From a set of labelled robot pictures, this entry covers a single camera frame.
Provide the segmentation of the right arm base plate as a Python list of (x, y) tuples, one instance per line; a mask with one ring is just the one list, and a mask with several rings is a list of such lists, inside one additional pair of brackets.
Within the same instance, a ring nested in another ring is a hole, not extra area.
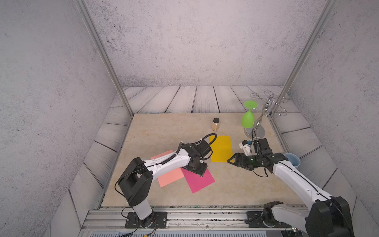
[(245, 223), (249, 228), (291, 228), (290, 225), (277, 221), (270, 224), (264, 220), (262, 211), (248, 211), (246, 215)]

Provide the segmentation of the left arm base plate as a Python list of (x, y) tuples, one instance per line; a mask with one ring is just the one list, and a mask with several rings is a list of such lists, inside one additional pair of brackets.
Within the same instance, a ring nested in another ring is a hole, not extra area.
[(164, 229), (167, 225), (167, 212), (152, 212), (147, 218), (140, 219), (135, 212), (129, 212), (126, 217), (126, 229)]

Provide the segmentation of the magenta paper sheet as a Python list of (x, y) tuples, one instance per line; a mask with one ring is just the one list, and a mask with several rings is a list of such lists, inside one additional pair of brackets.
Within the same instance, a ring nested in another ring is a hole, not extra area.
[(206, 170), (205, 174), (202, 177), (186, 169), (181, 168), (181, 170), (193, 194), (215, 182), (215, 179), (213, 178), (209, 169)]

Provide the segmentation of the yellow paper sheet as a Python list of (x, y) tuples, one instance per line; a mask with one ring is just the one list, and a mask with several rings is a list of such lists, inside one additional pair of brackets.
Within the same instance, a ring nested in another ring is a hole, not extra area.
[(231, 138), (229, 136), (218, 136), (211, 144), (213, 154), (211, 162), (226, 163), (233, 156)]

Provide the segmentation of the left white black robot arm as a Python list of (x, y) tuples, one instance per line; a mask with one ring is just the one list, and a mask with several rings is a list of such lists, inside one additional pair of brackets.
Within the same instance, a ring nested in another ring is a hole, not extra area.
[(176, 151), (160, 158), (145, 161), (134, 158), (115, 183), (114, 189), (127, 200), (140, 221), (150, 222), (154, 211), (147, 197), (152, 182), (177, 168), (203, 177), (208, 169), (205, 161), (212, 156), (211, 144), (216, 139), (217, 134), (210, 133), (194, 143), (181, 142)]

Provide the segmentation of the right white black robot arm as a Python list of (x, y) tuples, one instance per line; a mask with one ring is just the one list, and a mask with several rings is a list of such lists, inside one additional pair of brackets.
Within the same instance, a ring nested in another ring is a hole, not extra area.
[(308, 211), (298, 211), (280, 201), (266, 203), (261, 219), (266, 227), (285, 223), (310, 237), (353, 237), (354, 230), (348, 202), (322, 190), (282, 154), (273, 153), (267, 139), (240, 143), (243, 153), (236, 153), (228, 163), (248, 171), (263, 167), (287, 184), (304, 202)]

